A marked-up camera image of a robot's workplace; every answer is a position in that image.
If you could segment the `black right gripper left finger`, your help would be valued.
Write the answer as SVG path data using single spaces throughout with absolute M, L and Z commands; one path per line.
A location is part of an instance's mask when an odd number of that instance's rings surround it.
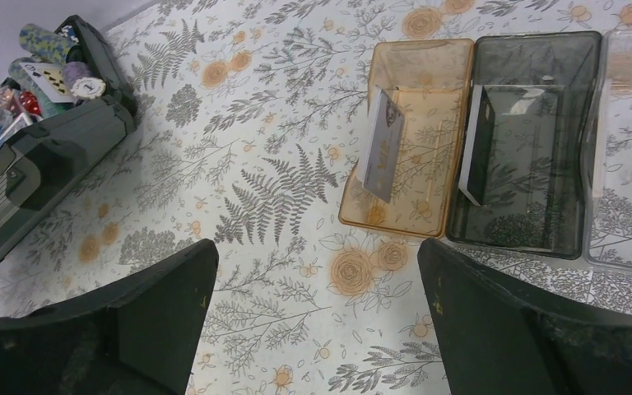
M 182 394 L 219 255 L 203 239 L 123 279 L 0 318 L 0 394 Z

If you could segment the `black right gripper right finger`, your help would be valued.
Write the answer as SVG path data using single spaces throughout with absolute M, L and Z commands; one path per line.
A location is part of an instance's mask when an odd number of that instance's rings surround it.
M 454 394 L 632 394 L 632 315 L 556 295 L 437 239 L 421 280 Z

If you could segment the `black credit card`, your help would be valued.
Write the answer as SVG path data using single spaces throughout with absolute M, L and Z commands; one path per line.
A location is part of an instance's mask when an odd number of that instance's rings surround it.
M 488 90 L 474 85 L 458 178 L 458 190 L 475 206 L 483 204 L 495 129 Z

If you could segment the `silver credit card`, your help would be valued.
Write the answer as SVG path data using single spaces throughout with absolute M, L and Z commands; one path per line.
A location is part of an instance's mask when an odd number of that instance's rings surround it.
M 356 178 L 363 188 L 390 203 L 405 119 L 393 97 L 375 86 L 368 109 L 369 144 L 359 159 Z

